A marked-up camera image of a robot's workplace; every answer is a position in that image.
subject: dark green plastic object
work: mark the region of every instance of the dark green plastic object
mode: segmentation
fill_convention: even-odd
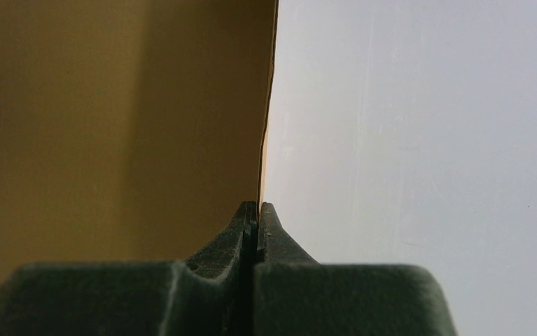
[[[409,265],[320,265],[245,202],[184,261],[28,265],[0,288],[0,335],[455,335]]]

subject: cardboard edge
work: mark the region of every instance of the cardboard edge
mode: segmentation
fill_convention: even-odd
[[[258,216],[264,201],[264,182],[266,171],[266,145],[268,138],[268,114],[270,111],[270,98],[272,96],[272,84],[274,82],[274,56],[277,50],[277,26],[279,21],[279,0],[274,0],[274,19],[272,20],[272,48],[270,50],[270,60],[268,64],[268,90],[266,92],[266,102],[264,111],[264,130],[262,133],[262,142],[260,143],[260,172],[258,174]]]

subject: cardboard box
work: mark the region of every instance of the cardboard box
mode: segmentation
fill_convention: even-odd
[[[0,0],[0,283],[184,258],[259,197],[275,0]]]

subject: gray wall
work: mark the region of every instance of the gray wall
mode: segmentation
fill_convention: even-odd
[[[413,263],[537,335],[537,1],[280,1],[265,200],[324,263]]]

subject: clamp jaw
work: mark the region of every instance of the clamp jaw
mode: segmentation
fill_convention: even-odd
[[[320,265],[271,204],[242,203],[184,261],[39,263],[0,287],[0,335],[456,335],[409,265]]]

